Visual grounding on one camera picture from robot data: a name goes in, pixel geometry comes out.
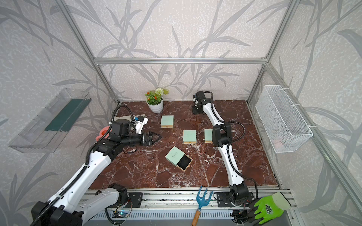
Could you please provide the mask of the mint drawer jewelry box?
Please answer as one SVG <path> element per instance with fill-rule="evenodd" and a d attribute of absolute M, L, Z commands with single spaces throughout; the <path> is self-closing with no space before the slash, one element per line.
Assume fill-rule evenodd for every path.
<path fill-rule="evenodd" d="M 184 144 L 196 144 L 197 143 L 196 130 L 184 130 L 183 131 L 183 143 Z"/>

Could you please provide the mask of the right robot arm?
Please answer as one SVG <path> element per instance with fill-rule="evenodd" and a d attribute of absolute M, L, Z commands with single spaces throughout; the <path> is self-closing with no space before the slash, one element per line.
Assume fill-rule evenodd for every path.
<path fill-rule="evenodd" d="M 194 115 L 207 115 L 211 121 L 213 126 L 212 143 L 221 153 L 227 170 L 231 203 L 241 206 L 249 198 L 249 189 L 245 181 L 252 181 L 255 188 L 257 188 L 257 183 L 254 179 L 247 178 L 241 174 L 232 150 L 232 143 L 242 139 L 246 134 L 246 129 L 240 122 L 225 121 L 217 112 L 213 97 L 206 97 L 206 93 L 213 95 L 211 91 L 198 91 L 193 95 L 194 106 L 192 106 L 192 112 Z M 242 135 L 236 139 L 232 138 L 232 124 L 240 125 L 243 129 Z"/>

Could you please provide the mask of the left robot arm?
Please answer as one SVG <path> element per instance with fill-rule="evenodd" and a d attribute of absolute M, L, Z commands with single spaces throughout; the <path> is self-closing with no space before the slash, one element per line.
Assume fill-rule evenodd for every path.
<path fill-rule="evenodd" d="M 108 188 L 98 198 L 79 206 L 79 201 L 100 173 L 125 147 L 151 146 L 161 139 L 154 139 L 154 132 L 143 132 L 148 118 L 140 115 L 131 121 L 114 121 L 105 134 L 91 146 L 85 163 L 76 174 L 48 201 L 38 202 L 32 208 L 33 226 L 82 226 L 100 210 L 120 203 L 122 186 Z"/>

